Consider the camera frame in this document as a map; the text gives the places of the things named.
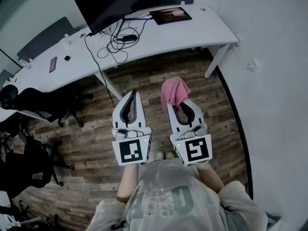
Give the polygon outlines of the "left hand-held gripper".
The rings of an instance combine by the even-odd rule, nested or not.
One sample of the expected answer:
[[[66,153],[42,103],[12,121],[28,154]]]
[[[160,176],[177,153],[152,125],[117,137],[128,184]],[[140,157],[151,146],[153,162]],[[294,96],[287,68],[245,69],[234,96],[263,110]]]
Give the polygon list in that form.
[[[140,93],[127,93],[113,110],[112,146],[120,166],[148,162],[152,129],[145,127],[145,114]]]

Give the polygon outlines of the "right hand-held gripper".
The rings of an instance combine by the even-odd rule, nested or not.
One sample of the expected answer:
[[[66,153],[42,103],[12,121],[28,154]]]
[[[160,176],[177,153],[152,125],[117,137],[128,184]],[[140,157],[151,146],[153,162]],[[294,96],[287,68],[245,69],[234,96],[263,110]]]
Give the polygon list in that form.
[[[186,122],[181,122],[176,106],[167,104],[173,133],[170,135],[170,140],[177,156],[185,167],[211,160],[211,135],[207,133],[206,123],[203,123],[204,116],[201,108],[191,100],[185,100],[182,103],[182,110],[187,117]]]

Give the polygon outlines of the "pink cloth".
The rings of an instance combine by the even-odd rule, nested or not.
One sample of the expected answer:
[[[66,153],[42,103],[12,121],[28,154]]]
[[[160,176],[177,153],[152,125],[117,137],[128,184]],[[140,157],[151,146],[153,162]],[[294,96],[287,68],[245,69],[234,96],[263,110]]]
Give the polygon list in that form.
[[[166,80],[161,88],[161,104],[163,111],[167,113],[167,104],[174,105],[179,110],[180,103],[188,99],[191,90],[180,77]]]

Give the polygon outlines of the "black computer monitor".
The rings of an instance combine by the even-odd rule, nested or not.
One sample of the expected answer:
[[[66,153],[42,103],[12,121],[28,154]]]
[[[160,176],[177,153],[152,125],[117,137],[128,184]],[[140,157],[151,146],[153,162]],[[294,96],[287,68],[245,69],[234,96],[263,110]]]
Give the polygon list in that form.
[[[93,35],[126,15],[155,5],[156,0],[75,0]]]

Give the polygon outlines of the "person's left forearm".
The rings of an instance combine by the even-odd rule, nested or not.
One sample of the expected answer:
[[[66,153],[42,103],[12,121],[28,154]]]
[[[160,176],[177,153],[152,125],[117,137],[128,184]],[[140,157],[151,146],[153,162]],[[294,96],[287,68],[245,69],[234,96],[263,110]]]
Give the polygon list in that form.
[[[139,182],[139,165],[125,166],[122,179],[117,191],[117,200],[127,203],[133,195]]]

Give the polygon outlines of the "person's right forearm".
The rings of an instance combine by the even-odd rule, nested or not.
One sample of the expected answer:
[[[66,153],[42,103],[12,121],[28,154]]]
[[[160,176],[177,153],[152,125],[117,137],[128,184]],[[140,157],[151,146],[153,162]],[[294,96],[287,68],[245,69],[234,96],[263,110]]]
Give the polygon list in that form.
[[[201,182],[208,188],[212,189],[216,193],[219,193],[224,188],[221,178],[208,162],[197,164],[196,168]]]

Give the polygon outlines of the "white desk leg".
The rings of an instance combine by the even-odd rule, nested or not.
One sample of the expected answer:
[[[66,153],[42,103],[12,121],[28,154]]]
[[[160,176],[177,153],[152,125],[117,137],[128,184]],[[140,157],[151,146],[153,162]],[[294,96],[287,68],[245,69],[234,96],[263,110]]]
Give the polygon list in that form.
[[[108,76],[104,72],[97,72],[94,74],[99,81],[101,81],[106,88],[118,99],[122,99],[122,93],[119,89],[112,83],[112,81],[108,78]]]
[[[212,74],[212,72],[215,70],[216,66],[221,62],[221,60],[223,59],[226,51],[228,50],[228,48],[230,47],[230,44],[225,44],[225,45],[221,45],[220,48],[218,49],[215,57],[213,58],[210,66],[208,67],[208,69],[206,70],[206,72],[204,73],[204,77],[205,78],[209,78],[210,75]]]

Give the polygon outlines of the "black power adapter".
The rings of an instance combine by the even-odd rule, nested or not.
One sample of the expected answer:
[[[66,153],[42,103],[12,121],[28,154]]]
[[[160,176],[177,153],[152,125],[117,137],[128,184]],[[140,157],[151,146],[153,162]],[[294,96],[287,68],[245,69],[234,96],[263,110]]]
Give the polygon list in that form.
[[[138,37],[136,35],[126,35],[121,38],[118,38],[117,40],[121,42],[135,42],[137,38]]]

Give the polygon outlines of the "black office chair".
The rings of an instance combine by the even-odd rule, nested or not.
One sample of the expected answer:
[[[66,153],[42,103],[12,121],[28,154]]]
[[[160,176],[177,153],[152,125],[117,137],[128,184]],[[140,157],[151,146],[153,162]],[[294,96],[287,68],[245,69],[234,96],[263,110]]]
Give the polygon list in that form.
[[[44,221],[42,217],[30,218],[29,206],[19,209],[14,204],[0,206],[0,231],[66,231],[58,223],[58,216],[54,222],[49,217]]]
[[[0,190],[13,199],[28,187],[43,188],[51,179],[63,186],[57,179],[54,167],[69,170],[74,170],[75,167],[54,160],[57,149],[62,144],[62,141],[56,141],[49,145],[27,136],[24,153],[8,152],[5,161],[0,163]]]
[[[0,90],[0,107],[5,110],[30,111],[49,122],[58,120],[63,126],[62,118],[73,115],[79,126],[84,123],[76,115],[83,100],[93,98],[93,94],[82,94],[77,83],[66,85],[52,92],[41,92],[35,88],[26,88],[19,92],[14,85],[7,85]]]

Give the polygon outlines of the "dark grey chair back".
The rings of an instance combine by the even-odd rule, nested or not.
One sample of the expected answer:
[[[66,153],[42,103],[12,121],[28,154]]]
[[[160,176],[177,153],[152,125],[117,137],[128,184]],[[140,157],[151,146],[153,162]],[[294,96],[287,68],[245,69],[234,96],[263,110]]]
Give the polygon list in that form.
[[[71,36],[76,32],[77,30],[71,25],[67,17],[63,17],[29,41],[17,53],[17,56],[29,63],[30,59],[34,60],[44,51],[57,44],[64,38],[65,34]]]

